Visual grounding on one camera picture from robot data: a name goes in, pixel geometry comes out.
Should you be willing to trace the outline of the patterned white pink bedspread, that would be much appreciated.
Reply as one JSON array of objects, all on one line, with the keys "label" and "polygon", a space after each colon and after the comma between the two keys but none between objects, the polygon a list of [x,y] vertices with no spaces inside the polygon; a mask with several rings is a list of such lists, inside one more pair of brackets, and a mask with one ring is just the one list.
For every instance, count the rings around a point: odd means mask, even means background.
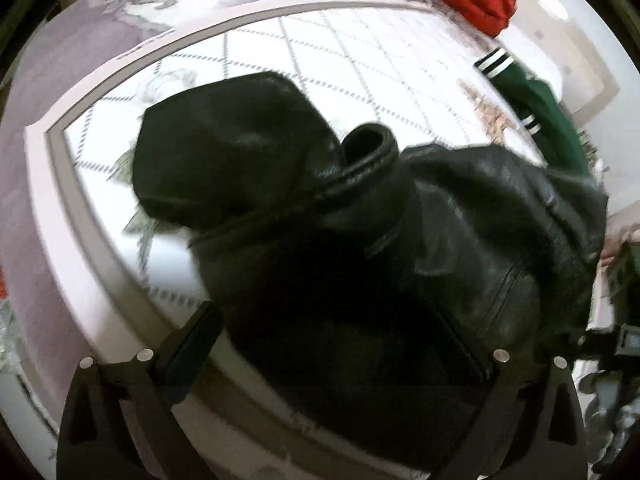
[{"label": "patterned white pink bedspread", "polygon": [[[273,72],[339,138],[380,124],[403,150],[498,145],[563,170],[475,68],[497,48],[439,0],[81,0],[44,26],[2,120],[1,211],[8,268],[38,266],[12,290],[58,434],[80,361],[149,356],[213,302],[191,232],[149,217],[134,194],[149,107]],[[226,318],[171,411],[214,479],[431,479],[293,408],[235,350]]]}]

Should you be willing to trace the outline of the black leather jacket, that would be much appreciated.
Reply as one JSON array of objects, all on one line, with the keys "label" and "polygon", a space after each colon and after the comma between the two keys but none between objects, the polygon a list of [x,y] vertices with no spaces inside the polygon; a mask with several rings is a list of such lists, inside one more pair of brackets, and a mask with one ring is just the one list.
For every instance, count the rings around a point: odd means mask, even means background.
[{"label": "black leather jacket", "polygon": [[188,229],[239,354],[293,408],[363,451],[442,470],[494,385],[494,354],[541,366],[584,333],[604,244],[592,177],[498,145],[339,138],[277,73],[149,107],[132,186]]}]

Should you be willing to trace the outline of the green striped-cuff sweater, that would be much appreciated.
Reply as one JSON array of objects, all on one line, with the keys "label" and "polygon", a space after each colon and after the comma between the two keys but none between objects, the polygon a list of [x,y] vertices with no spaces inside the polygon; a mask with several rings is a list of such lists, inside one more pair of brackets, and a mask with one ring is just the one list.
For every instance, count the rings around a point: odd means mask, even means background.
[{"label": "green striped-cuff sweater", "polygon": [[590,175],[577,130],[546,82],[503,48],[489,52],[474,66],[510,105],[550,167]]}]

